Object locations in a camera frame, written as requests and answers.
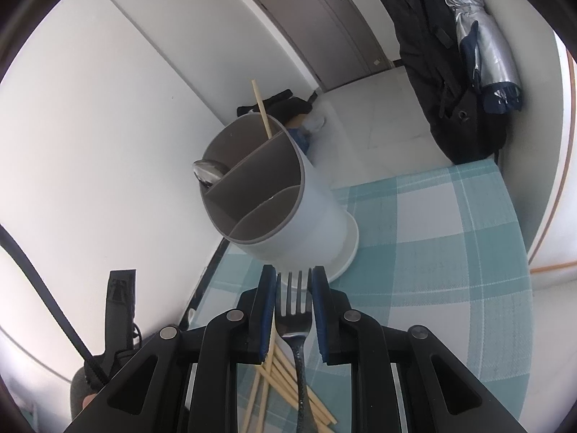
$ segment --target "blue gripper pad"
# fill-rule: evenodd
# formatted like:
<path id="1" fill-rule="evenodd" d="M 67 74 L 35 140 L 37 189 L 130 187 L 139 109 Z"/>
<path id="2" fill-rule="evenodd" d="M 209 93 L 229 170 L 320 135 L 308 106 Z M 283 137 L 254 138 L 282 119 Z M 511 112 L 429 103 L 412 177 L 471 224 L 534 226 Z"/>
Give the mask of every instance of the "blue gripper pad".
<path id="1" fill-rule="evenodd" d="M 326 363 L 328 358 L 327 320 L 322 302 L 321 286 L 328 286 L 328 282 L 324 269 L 322 267 L 315 267 L 312 272 L 312 279 L 314 323 L 317 326 L 318 351 L 321 354 L 322 361 Z"/>
<path id="2" fill-rule="evenodd" d="M 260 359 L 264 361 L 268 353 L 270 330 L 272 328 L 272 312 L 275 309 L 276 270 L 273 266 L 263 266 L 261 278 L 267 279 L 267 298 L 263 306 L 263 316 L 260 326 Z"/>

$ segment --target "fork handle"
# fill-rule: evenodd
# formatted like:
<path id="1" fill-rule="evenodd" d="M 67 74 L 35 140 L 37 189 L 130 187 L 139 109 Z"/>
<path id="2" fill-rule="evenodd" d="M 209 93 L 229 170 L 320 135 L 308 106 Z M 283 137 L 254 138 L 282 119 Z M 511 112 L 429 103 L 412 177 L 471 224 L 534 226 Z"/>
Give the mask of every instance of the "fork handle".
<path id="1" fill-rule="evenodd" d="M 298 389 L 298 416 L 296 417 L 296 433 L 318 433 L 314 421 L 313 411 L 310 408 L 305 378 L 305 350 L 304 344 L 291 346 L 296 369 L 296 388 Z"/>

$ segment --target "umbrella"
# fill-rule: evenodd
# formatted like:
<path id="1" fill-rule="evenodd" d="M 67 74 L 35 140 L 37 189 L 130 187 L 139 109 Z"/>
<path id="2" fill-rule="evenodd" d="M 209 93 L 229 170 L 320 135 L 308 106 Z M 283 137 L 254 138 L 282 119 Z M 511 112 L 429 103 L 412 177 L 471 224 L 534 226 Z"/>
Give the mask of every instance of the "umbrella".
<path id="1" fill-rule="evenodd" d="M 521 110 L 521 82 L 513 54 L 483 0 L 445 0 L 455 12 L 457 40 L 473 88 L 489 114 Z"/>

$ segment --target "wooden chopstick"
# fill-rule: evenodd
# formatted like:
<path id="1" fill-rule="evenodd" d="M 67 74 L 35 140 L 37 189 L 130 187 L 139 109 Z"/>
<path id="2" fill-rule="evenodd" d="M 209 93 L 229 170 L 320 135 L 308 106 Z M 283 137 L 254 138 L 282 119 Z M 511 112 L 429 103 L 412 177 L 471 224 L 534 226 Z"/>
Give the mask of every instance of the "wooden chopstick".
<path id="1" fill-rule="evenodd" d="M 249 403 L 246 406 L 245 419 L 242 422 L 241 433 L 246 433 L 249 429 L 250 417 L 252 415 L 253 407 L 255 406 L 256 393 L 259 390 L 260 373 L 255 373 L 255 380 L 253 386 L 250 388 Z"/>
<path id="2" fill-rule="evenodd" d="M 259 86 L 257 85 L 256 80 L 253 79 L 252 83 L 253 91 L 255 92 L 256 103 L 259 105 L 260 116 L 263 119 L 264 129 L 267 131 L 267 137 L 270 140 L 272 138 L 272 132 L 270 131 L 267 112 L 264 109 L 263 98 L 260 95 Z"/>
<path id="3" fill-rule="evenodd" d="M 267 354 L 267 359 L 264 362 L 265 365 L 265 372 L 270 375 L 270 370 L 272 370 L 272 360 L 275 356 L 275 346 L 276 346 L 276 327 L 275 327 L 275 321 L 273 319 L 272 321 L 272 326 L 270 327 L 270 340 L 268 343 L 268 354 Z M 261 396 L 261 401 L 260 401 L 260 410 L 259 410 L 259 419 L 257 420 L 256 423 L 256 433 L 263 433 L 263 429 L 264 429 L 264 414 L 267 411 L 267 400 L 268 400 L 268 378 L 265 377 L 264 383 L 263 383 L 263 393 Z"/>
<path id="4" fill-rule="evenodd" d="M 295 410 L 298 410 L 298 400 L 294 399 L 282 386 L 277 382 L 261 365 L 255 365 L 257 372 L 261 374 L 264 379 L 266 379 L 273 389 L 279 393 L 279 395 Z M 326 426 L 320 419 L 314 418 L 318 429 L 322 433 L 332 433 L 332 430 Z"/>
<path id="5" fill-rule="evenodd" d="M 278 381 L 287 390 L 287 392 L 292 395 L 294 399 L 298 400 L 298 390 L 296 388 L 296 383 L 292 380 L 292 377 L 286 375 L 290 379 L 290 382 L 287 381 L 285 374 L 283 374 L 276 365 L 272 366 L 271 374 L 273 379 L 276 379 L 276 381 Z M 322 421 L 323 424 L 328 425 L 331 422 L 330 419 L 324 415 L 324 413 L 322 413 L 321 410 L 312 402 L 310 403 L 310 409 L 313 412 L 313 416 L 319 421 Z"/>
<path id="6" fill-rule="evenodd" d="M 294 366 L 290 363 L 289 359 L 285 356 L 283 351 L 280 349 L 279 346 L 276 347 L 275 350 L 275 360 L 279 360 L 282 365 L 285 367 L 286 371 L 291 375 L 292 379 L 296 382 L 296 370 Z M 319 410 L 331 421 L 331 423 L 336 424 L 336 418 L 329 412 L 329 410 L 325 407 L 325 405 L 321 402 L 321 399 L 313 392 L 313 390 L 307 386 L 307 392 L 309 394 L 309 398 L 312 404 L 316 405 Z"/>

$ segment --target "gray door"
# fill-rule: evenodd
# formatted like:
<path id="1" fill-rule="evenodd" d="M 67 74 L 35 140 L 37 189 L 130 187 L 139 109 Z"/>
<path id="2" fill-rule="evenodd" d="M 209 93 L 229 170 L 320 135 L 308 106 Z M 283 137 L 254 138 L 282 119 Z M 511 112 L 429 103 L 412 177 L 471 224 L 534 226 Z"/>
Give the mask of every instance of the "gray door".
<path id="1" fill-rule="evenodd" d="M 256 0 L 325 90 L 390 67 L 349 0 Z"/>

